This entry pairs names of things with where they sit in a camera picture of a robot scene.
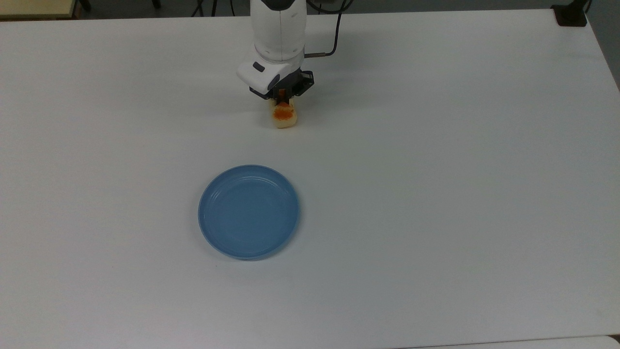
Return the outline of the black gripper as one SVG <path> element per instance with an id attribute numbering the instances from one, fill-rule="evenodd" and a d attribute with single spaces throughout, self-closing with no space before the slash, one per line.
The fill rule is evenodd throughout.
<path id="1" fill-rule="evenodd" d="M 264 94 L 252 87 L 249 90 L 262 99 L 271 102 L 289 101 L 289 104 L 295 104 L 297 96 L 303 95 L 313 85 L 314 77 L 312 71 L 296 70 L 284 78 L 276 75 L 268 84 L 268 91 Z"/>

